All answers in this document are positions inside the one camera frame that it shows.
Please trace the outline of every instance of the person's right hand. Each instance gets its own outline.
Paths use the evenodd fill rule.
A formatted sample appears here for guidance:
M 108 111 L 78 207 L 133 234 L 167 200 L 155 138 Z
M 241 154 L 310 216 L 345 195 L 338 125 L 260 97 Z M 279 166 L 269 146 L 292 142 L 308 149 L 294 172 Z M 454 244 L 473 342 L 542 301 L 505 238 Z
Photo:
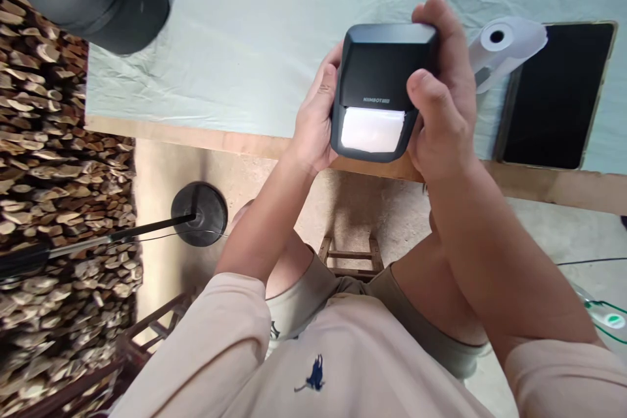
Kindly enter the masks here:
M 421 3 L 411 20 L 433 25 L 440 35 L 439 79 L 420 69 L 407 80 L 408 95 L 420 111 L 408 150 L 429 184 L 463 174 L 478 162 L 475 77 L 462 25 L 444 0 Z

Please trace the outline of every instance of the table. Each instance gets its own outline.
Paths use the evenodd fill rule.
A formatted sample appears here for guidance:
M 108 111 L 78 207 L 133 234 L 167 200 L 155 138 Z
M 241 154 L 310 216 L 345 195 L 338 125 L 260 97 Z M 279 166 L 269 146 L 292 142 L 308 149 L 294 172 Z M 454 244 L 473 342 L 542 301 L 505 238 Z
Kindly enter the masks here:
M 278 159 L 289 143 L 289 139 L 283 137 L 229 133 L 90 115 L 86 118 L 86 129 L 269 159 Z M 483 162 L 505 196 L 618 215 L 627 214 L 625 175 L 580 170 L 532 169 L 504 165 L 495 161 Z M 407 154 L 392 163 L 364 162 L 339 157 L 331 167 L 382 178 L 424 182 Z
M 172 0 L 155 42 L 116 57 L 92 46 L 88 129 L 278 158 L 321 58 L 349 26 L 406 22 L 424 0 Z M 627 0 L 448 0 L 470 38 L 488 21 L 627 23 Z M 627 214 L 627 30 L 619 26 L 584 171 L 486 161 L 507 196 Z M 479 97 L 475 150 L 488 160 L 505 82 Z M 422 181 L 408 158 L 334 168 Z

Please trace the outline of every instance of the round black base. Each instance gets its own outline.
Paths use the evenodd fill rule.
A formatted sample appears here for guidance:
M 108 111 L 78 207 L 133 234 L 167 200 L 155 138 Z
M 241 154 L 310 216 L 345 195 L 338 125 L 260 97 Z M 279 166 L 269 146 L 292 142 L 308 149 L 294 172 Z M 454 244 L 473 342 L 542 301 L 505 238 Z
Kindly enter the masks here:
M 210 184 L 190 183 L 172 201 L 172 217 L 196 212 L 193 221 L 175 225 L 178 236 L 192 246 L 204 247 L 218 241 L 227 228 L 228 211 L 224 198 Z

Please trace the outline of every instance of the t-shirt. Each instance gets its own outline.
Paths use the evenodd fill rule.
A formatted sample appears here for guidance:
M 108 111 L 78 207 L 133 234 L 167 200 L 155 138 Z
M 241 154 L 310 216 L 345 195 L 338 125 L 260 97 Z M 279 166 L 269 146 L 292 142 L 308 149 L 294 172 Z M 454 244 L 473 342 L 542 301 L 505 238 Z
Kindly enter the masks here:
M 264 299 L 259 280 L 213 277 L 113 416 L 492 416 L 374 297 L 331 297 L 264 360 Z M 527 342 L 505 373 L 523 417 L 627 417 L 627 370 L 604 348 Z

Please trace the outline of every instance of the white paper roll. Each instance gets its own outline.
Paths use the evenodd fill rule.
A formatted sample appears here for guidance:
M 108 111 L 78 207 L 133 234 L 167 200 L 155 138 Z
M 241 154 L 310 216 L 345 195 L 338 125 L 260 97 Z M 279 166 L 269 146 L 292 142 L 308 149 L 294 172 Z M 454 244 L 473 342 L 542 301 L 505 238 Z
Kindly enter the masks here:
M 518 16 L 489 22 L 469 47 L 477 93 L 487 91 L 499 78 L 512 72 L 545 44 L 547 29 L 540 23 Z
M 405 122 L 404 111 L 346 108 L 340 142 L 364 152 L 394 152 Z

